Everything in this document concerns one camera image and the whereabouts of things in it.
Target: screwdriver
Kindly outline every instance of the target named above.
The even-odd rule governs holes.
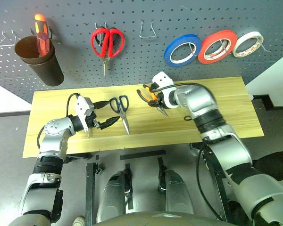
[[[50,50],[46,17],[42,14],[36,14],[34,15],[34,21],[37,33],[39,57],[42,57],[48,54]]]

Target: blue tape roll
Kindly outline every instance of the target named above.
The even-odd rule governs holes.
[[[185,43],[191,43],[191,46],[194,45],[194,48],[196,48],[196,49],[195,49],[193,55],[191,53],[190,55],[188,55],[186,58],[184,58],[182,60],[171,59],[171,55],[174,52],[174,50],[177,47],[179,47],[179,46],[181,46]],[[195,34],[185,34],[185,35],[180,36],[179,38],[175,39],[173,42],[171,42],[170,45],[168,45],[168,47],[166,48],[165,53],[164,53],[164,59],[165,59],[165,62],[169,66],[180,67],[180,66],[184,66],[184,65],[188,64],[193,59],[195,59],[196,56],[199,54],[200,50],[201,50],[201,39]]]

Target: light wood surface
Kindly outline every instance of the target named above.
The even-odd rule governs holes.
[[[207,86],[215,95],[221,114],[241,138],[264,135],[241,77],[184,82],[197,82]],[[183,120],[183,117],[188,115],[186,109],[180,107],[166,109],[169,115],[167,118],[156,108],[151,108],[142,101],[136,93],[137,89],[143,89],[142,85],[35,92],[23,157],[37,156],[36,139],[40,128],[52,119],[65,117],[67,98],[76,92],[89,97],[93,102],[127,95],[130,106],[126,116],[130,135],[127,135],[120,119],[104,130],[91,129],[91,138],[88,138],[87,132],[80,131],[68,140],[69,154],[201,141],[194,122]],[[70,101],[69,113],[76,115],[74,106],[75,97]],[[95,113],[100,122],[117,116],[109,105],[96,110]]]

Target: pliers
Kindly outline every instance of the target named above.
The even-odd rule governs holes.
[[[142,92],[138,89],[136,92],[139,95],[139,97],[148,103],[150,107],[156,107],[157,110],[159,110],[162,114],[164,114],[166,117],[169,117],[164,109],[164,104],[161,102],[161,98],[158,98],[155,93],[150,91],[150,87],[143,84],[143,87],[146,91],[148,91],[151,95],[152,99],[147,98]]]

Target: metal blade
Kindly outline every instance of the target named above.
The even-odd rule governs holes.
[[[104,57],[103,58],[103,74],[104,74],[104,77],[106,75],[106,73],[108,72],[108,58],[107,57]]]
[[[129,134],[129,123],[128,123],[128,120],[125,118],[122,121],[123,121],[123,125],[124,125],[124,128],[125,128],[127,134]]]
[[[164,108],[157,107],[156,109],[163,113],[166,117],[169,117]]]

